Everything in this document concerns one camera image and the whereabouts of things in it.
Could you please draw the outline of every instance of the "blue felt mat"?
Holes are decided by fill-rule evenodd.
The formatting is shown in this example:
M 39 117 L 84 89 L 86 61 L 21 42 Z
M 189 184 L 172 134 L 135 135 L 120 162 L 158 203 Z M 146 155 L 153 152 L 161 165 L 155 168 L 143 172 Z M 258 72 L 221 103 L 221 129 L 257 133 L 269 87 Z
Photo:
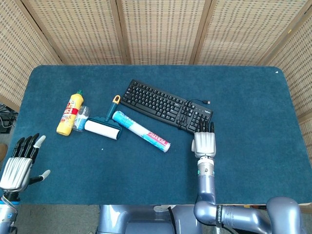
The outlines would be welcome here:
M 105 116 L 112 98 L 138 79 L 185 99 L 208 99 L 214 111 L 218 203 L 263 204 L 272 196 L 312 201 L 312 170 L 285 77 L 275 67 L 40 66 L 28 82 L 15 142 L 47 136 L 32 169 L 51 170 L 20 195 L 26 203 L 192 204 L 197 194 L 193 136 L 119 105 L 171 143 L 163 153 L 124 129 L 119 140 L 56 127 L 71 94 L 83 90 L 91 116 Z

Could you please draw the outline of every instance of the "white paper roll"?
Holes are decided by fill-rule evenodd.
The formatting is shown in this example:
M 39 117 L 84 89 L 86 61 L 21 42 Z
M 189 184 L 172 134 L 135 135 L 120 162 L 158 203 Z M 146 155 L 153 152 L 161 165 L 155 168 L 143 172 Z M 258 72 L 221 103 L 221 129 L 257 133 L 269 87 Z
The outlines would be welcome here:
M 117 135 L 120 131 L 116 128 L 111 128 L 106 125 L 93 122 L 91 120 L 88 120 L 86 122 L 86 124 L 84 125 L 84 129 L 115 140 L 117 140 Z

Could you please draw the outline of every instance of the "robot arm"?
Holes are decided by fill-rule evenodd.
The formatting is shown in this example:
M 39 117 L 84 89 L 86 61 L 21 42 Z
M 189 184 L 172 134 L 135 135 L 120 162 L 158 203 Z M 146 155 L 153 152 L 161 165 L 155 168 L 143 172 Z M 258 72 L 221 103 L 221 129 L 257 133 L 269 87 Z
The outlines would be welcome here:
M 35 134 L 26 139 L 21 138 L 16 143 L 12 157 L 8 159 L 3 170 L 0 181 L 0 188 L 4 191 L 0 201 L 1 234 L 17 230 L 13 226 L 20 204 L 19 193 L 23 192 L 28 185 L 43 181 L 50 174 L 50 170 L 47 170 L 42 175 L 29 178 L 31 167 L 35 163 L 39 148 L 45 140 L 45 136 L 37 140 L 38 137 L 39 134 Z
M 257 209 L 215 204 L 214 156 L 216 154 L 214 125 L 200 125 L 194 133 L 192 151 L 199 158 L 198 202 L 194 215 L 207 225 L 222 225 L 259 234 L 306 234 L 298 204 L 288 197 L 271 198 L 267 203 L 270 220 Z

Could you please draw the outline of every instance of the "teal handle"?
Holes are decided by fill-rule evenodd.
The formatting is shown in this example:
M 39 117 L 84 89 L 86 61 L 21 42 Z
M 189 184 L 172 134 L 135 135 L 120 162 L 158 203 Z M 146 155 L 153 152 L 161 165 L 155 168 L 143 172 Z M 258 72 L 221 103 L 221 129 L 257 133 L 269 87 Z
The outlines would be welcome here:
M 109 110 L 107 112 L 107 115 L 106 115 L 106 118 L 105 118 L 105 122 L 108 122 L 112 118 L 112 116 L 113 116 L 117 106 L 118 106 L 118 104 L 112 102 L 112 105 L 111 105 L 111 107 L 109 108 Z

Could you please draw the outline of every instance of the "woven screen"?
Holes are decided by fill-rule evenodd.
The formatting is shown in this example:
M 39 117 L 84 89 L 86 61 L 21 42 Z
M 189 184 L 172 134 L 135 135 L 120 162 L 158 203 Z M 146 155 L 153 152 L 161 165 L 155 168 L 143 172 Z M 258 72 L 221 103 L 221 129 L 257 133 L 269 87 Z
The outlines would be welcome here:
M 122 64 L 109 0 L 22 0 L 66 64 Z
M 312 16 L 269 62 L 283 70 L 297 115 L 312 110 Z
M 188 64 L 204 0 L 123 0 L 132 64 Z
M 18 110 L 34 67 L 58 62 L 14 1 L 0 1 L 0 25 L 0 96 Z
M 301 129 L 304 141 L 306 143 L 310 163 L 312 165 L 312 118 L 300 124 L 300 129 Z
M 256 65 L 305 0 L 218 0 L 198 64 Z

